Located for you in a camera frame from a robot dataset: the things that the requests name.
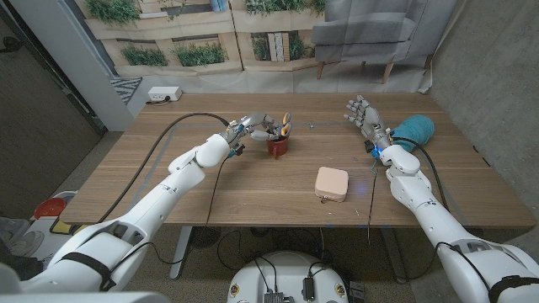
wooden crate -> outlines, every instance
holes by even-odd
[[[312,30],[298,30],[300,38],[303,42],[311,47],[314,44],[311,42]],[[251,33],[237,33],[237,45],[239,46],[242,56],[243,69],[253,72],[292,72],[302,68],[313,67],[317,65],[315,58],[306,58],[293,61],[259,61],[254,55],[253,38]]]
[[[133,43],[118,41],[117,39],[101,40],[110,58],[115,64],[115,70],[122,77],[139,77],[148,75],[163,76],[200,76],[220,72],[239,72],[242,70],[239,51],[237,49],[236,35],[234,33],[219,34],[216,38],[183,40],[174,42],[172,39],[155,40],[152,43]],[[177,45],[205,45],[209,43],[220,44],[225,51],[225,61],[222,63],[209,64],[207,66],[182,66],[172,50]],[[131,66],[121,55],[121,49],[128,45],[143,49],[159,49],[168,59],[168,66]]]
[[[237,31],[237,45],[242,57],[243,69],[246,71],[280,71],[291,72],[302,68],[316,66],[314,58],[294,61],[259,61],[253,50],[252,33],[290,32],[297,30],[303,42],[311,47],[312,27],[324,21],[324,16],[306,9],[298,12],[273,12],[270,15],[247,12],[244,0],[230,0],[232,16]]]
[[[301,13],[281,11],[266,14],[249,14],[244,0],[230,0],[232,16],[238,33],[287,32],[310,29],[324,21],[323,14],[317,16],[311,9]]]
[[[92,16],[85,8],[85,0],[75,0],[82,9],[86,24],[96,39],[101,40],[115,70],[122,77],[146,75],[198,76],[218,72],[238,72],[242,70],[237,48],[234,23],[230,9],[223,12],[184,13],[173,19],[162,15],[161,8],[171,5],[181,6],[183,1],[136,0],[141,9],[141,17],[153,17],[137,20],[132,24],[104,24]],[[210,0],[187,0],[187,5],[210,4]],[[200,35],[217,35],[215,38],[173,42],[175,38],[189,38]],[[223,63],[208,66],[182,66],[171,50],[178,44],[204,45],[206,42],[220,44],[226,52]],[[121,55],[121,49],[134,45],[143,49],[159,49],[168,59],[168,66],[130,66]]]

robot finger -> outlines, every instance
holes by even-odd
[[[344,118],[347,119],[348,121],[354,123],[355,126],[357,126],[357,127],[361,127],[363,125],[363,120],[358,120],[356,117],[351,116],[349,114],[345,114]]]

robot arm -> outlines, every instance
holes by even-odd
[[[85,228],[60,248],[47,270],[20,283],[24,293],[96,292],[122,290],[140,266],[147,245],[178,201],[200,183],[205,167],[241,155],[240,139],[257,125],[277,135],[282,125],[264,113],[233,121],[225,132],[173,160],[170,174],[125,215]]]
[[[400,145],[392,144],[377,111],[361,96],[358,102],[350,101],[347,108],[355,116],[344,117],[361,128],[361,133],[374,143],[381,162],[390,167],[386,177],[391,182],[392,196],[414,213],[463,302],[521,302],[539,297],[539,265],[530,256],[518,247],[468,233],[432,194],[430,181],[419,169],[419,160]]]

power strip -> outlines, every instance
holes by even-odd
[[[170,97],[170,101],[178,101],[182,90],[179,87],[153,87],[148,95],[151,101],[164,101],[167,96]]]

armchair leg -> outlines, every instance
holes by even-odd
[[[424,62],[424,69],[429,69],[430,68],[430,63],[432,62],[432,56],[434,56],[435,54],[428,54],[427,55],[427,61]]]
[[[318,63],[318,72],[317,72],[317,80],[319,80],[322,77],[322,69],[325,62],[319,62]]]
[[[384,72],[384,78],[382,78],[382,84],[386,84],[387,79],[389,78],[389,74],[391,73],[391,70],[393,69],[394,62],[387,63],[386,65],[386,71]]]

